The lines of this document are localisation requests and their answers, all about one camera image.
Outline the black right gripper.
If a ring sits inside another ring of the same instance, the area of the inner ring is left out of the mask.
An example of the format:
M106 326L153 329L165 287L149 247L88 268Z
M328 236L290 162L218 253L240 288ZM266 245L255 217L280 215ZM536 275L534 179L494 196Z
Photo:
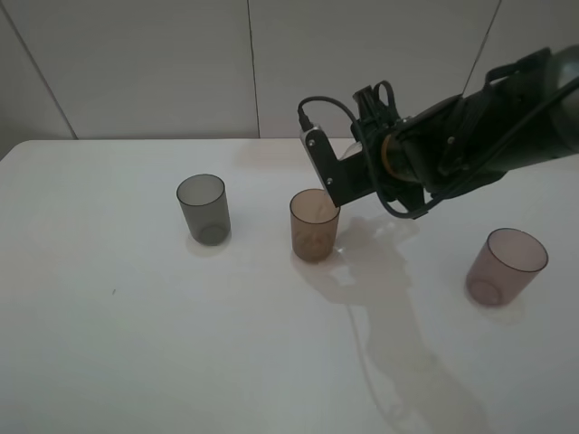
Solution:
M384 103L371 86L353 94L358 120L351 125L361 150L350 157L350 200L371 193L383 204L397 201L404 212L425 212L424 185L405 151L407 138L417 135L423 115L384 115Z

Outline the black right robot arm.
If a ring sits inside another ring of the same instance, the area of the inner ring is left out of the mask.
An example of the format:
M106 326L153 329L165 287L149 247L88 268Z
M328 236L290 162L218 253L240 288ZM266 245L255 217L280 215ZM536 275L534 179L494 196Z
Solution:
M383 80L354 95L366 149L348 181L357 196L382 191L414 212L493 184L507 172L578 152L578 93L552 97L578 77L578 48L545 48L490 70L480 91L402 118Z

